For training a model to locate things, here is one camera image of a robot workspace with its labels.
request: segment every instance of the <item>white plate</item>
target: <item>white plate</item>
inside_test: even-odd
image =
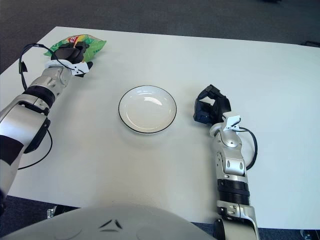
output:
[[[138,86],[123,95],[119,102],[122,121],[132,130],[154,134],[167,128],[175,119],[174,98],[156,86]]]

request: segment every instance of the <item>white bracket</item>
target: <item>white bracket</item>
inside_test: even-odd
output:
[[[57,60],[50,60],[50,61],[47,61],[44,66],[45,68],[49,68],[51,66],[65,65],[71,70],[72,75],[86,74],[89,72],[88,64],[86,62],[79,62],[76,64],[72,64],[68,60],[64,60],[64,59],[59,59],[59,61],[61,63],[58,62]]]
[[[239,123],[240,123],[239,115],[235,115],[235,113],[233,113],[232,111],[228,111],[223,113],[223,117],[225,117],[221,126],[223,131],[239,130]]]

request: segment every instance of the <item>chip bag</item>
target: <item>chip bag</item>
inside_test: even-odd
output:
[[[94,55],[96,55],[96,53],[99,52],[104,47],[107,41],[100,40],[99,38],[96,38],[88,34],[74,35],[74,36],[69,36],[59,41],[58,43],[52,45],[50,47],[50,50],[54,52],[62,44],[75,43],[75,42],[85,42],[86,44],[90,45],[90,47],[87,48],[85,53],[83,54],[84,61],[89,62],[94,57]],[[50,57],[51,53],[47,51],[46,53],[44,53],[44,55]]]

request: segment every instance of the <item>plate rim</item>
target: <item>plate rim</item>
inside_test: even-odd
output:
[[[121,114],[120,114],[120,103],[121,103],[122,99],[123,99],[124,96],[125,96],[128,92],[130,92],[131,90],[137,89],[137,88],[141,88],[141,87],[154,87],[154,88],[161,89],[161,90],[165,91],[166,93],[168,93],[168,94],[170,95],[170,97],[173,99],[173,102],[174,102],[174,105],[175,105],[174,117],[173,117],[172,121],[168,124],[168,126],[166,126],[165,128],[163,128],[163,129],[161,129],[161,130],[158,130],[158,131],[153,131],[153,132],[138,131],[138,130],[135,130],[135,129],[133,129],[132,127],[130,127],[128,124],[126,124],[126,122],[125,122],[125,121],[123,120],[123,118],[121,117]],[[129,89],[128,91],[126,91],[126,92],[122,95],[122,97],[121,97],[121,99],[120,99],[120,101],[119,101],[119,104],[118,104],[118,113],[119,113],[119,116],[120,116],[121,121],[122,121],[128,128],[130,128],[131,130],[133,130],[133,131],[135,131],[135,132],[137,132],[137,133],[141,133],[141,134],[156,134],[156,133],[159,133],[159,132],[165,130],[166,128],[168,128],[168,127],[174,122],[174,120],[176,119],[176,115],[177,115],[177,103],[176,103],[175,98],[174,98],[168,91],[166,91],[165,89],[163,89],[162,87],[158,87],[158,86],[154,86],[154,85],[139,85],[139,86],[135,86],[135,87]]]

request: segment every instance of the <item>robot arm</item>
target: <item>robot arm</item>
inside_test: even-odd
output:
[[[88,47],[84,42],[78,42],[75,47],[73,44],[61,46],[55,51],[60,60],[47,62],[42,75],[0,112],[1,212],[22,154],[37,149],[46,135],[50,126],[48,114],[53,103],[67,87],[72,75],[83,77],[89,72],[92,63],[81,62]]]
[[[201,101],[205,97],[214,99],[214,104]],[[200,123],[212,124],[209,134],[213,138],[219,192],[216,207],[221,215],[214,223],[214,237],[217,240],[259,240],[255,209],[250,206],[242,142],[238,136],[240,116],[231,111],[226,96],[210,85],[196,99],[193,118]]]

